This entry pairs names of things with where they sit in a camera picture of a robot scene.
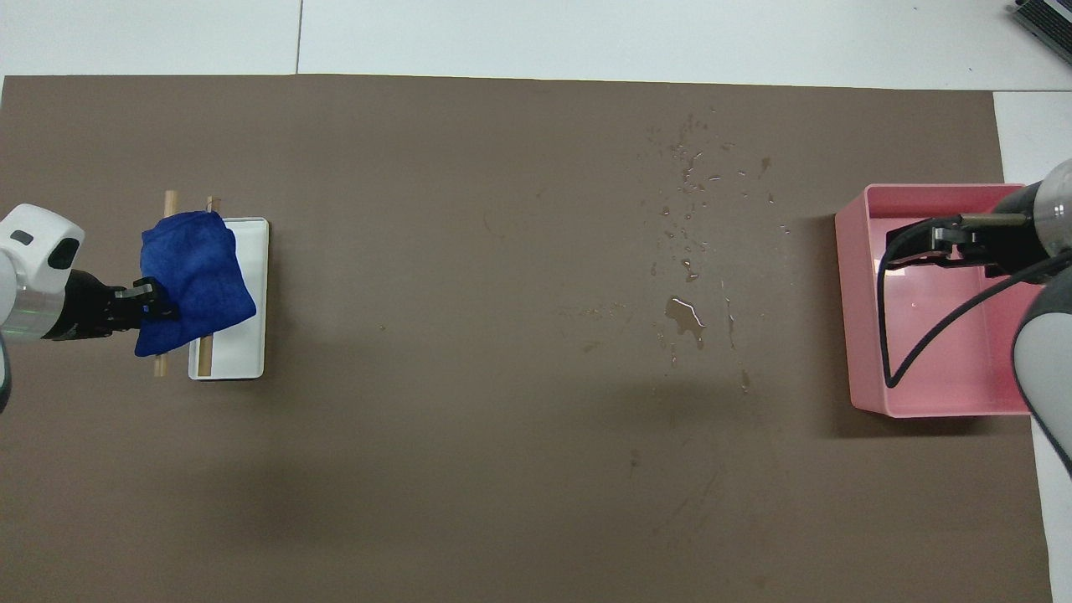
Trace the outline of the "dark keyboard device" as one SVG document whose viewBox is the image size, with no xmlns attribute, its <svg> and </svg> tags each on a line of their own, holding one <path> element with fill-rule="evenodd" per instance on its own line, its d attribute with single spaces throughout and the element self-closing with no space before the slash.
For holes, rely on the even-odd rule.
<svg viewBox="0 0 1072 603">
<path fill-rule="evenodd" d="M 1012 16 L 1034 36 L 1072 46 L 1072 4 L 1064 0 L 1013 0 Z"/>
</svg>

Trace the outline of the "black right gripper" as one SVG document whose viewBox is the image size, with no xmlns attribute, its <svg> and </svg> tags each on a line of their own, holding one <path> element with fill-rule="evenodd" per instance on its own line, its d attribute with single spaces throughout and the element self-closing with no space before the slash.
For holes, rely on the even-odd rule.
<svg viewBox="0 0 1072 603">
<path fill-rule="evenodd" d="M 920 220 L 887 233 L 885 270 L 935 265 L 1010 276 L 1049 258 L 1034 230 L 1036 188 L 1019 188 L 994 209 Z"/>
</svg>

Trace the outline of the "white towel rack wooden rods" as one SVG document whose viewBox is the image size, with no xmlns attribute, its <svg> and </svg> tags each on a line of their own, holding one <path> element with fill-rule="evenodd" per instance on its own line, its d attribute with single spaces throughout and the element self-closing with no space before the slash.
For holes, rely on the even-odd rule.
<svg viewBox="0 0 1072 603">
<path fill-rule="evenodd" d="M 207 198 L 204 208 L 196 211 L 219 215 L 218 208 L 218 198 Z M 168 190 L 164 194 L 163 218 L 174 214 L 183 211 L 179 209 L 178 192 Z M 260 217 L 221 218 L 236 236 L 239 266 L 244 274 L 245 286 L 254 298 L 256 314 L 241 324 L 184 344 L 188 349 L 187 376 L 196 381 L 255 380 L 263 376 L 265 369 L 271 225 Z M 157 362 L 158 374 L 165 374 L 166 355 L 168 353 L 151 356 Z"/>
</svg>

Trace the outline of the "blue towel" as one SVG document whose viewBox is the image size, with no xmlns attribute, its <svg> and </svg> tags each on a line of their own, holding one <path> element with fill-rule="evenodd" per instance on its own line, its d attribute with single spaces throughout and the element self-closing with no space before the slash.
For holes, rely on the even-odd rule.
<svg viewBox="0 0 1072 603">
<path fill-rule="evenodd" d="M 142 277 L 157 279 L 177 319 L 146 317 L 134 354 L 150 358 L 255 317 L 234 232 L 214 211 L 184 211 L 142 232 Z"/>
</svg>

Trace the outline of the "pink plastic bin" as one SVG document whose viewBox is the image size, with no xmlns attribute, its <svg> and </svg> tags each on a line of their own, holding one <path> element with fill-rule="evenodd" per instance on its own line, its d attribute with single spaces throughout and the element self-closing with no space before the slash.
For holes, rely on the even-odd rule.
<svg viewBox="0 0 1072 603">
<path fill-rule="evenodd" d="M 1038 286 L 1021 283 L 976 306 L 928 344 L 892 389 L 882 378 L 874 290 L 890 230 L 930 217 L 987 214 L 1015 190 L 1014 183 L 872 183 L 836 214 L 853 407 L 899 420 L 1028 413 L 1012 348 Z"/>
</svg>

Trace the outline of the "spilled water droplets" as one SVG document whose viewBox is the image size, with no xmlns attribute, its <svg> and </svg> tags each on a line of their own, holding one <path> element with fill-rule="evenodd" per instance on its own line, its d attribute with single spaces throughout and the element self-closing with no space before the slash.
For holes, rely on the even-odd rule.
<svg viewBox="0 0 1072 603">
<path fill-rule="evenodd" d="M 560 292 L 560 335 L 585 352 L 656 354 L 661 376 L 740 361 L 743 324 L 770 312 L 759 286 L 785 269 L 791 232 L 756 132 L 715 106 L 643 130 L 628 190 L 564 220 L 595 242 L 574 258 L 602 283 Z"/>
</svg>

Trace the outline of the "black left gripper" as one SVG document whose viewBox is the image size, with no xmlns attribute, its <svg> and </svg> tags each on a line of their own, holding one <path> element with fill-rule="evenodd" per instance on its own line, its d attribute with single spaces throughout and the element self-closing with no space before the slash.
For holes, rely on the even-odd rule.
<svg viewBox="0 0 1072 603">
<path fill-rule="evenodd" d="M 120 291 L 126 291 L 126 299 L 137 299 L 135 308 L 133 302 L 123 302 L 117 296 Z M 166 299 L 168 292 L 157 280 L 137 280 L 126 289 L 104 285 L 91 273 L 73 270 L 64 288 L 61 313 L 42 339 L 74 341 L 107 338 L 115 332 L 137 328 L 137 317 L 142 323 L 179 320 L 179 309 Z"/>
</svg>

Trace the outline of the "brown table mat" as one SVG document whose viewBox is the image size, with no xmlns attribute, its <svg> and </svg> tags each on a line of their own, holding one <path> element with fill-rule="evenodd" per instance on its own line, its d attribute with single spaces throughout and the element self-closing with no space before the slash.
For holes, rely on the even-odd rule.
<svg viewBox="0 0 1072 603">
<path fill-rule="evenodd" d="M 757 126 L 791 223 L 740 361 L 583 351 L 564 225 L 647 126 Z M 126 285 L 169 188 L 271 222 L 258 380 L 15 344 L 0 603 L 1049 603 L 1023 416 L 850 405 L 833 217 L 1002 179 L 989 93 L 368 76 L 8 77 L 0 211 Z"/>
</svg>

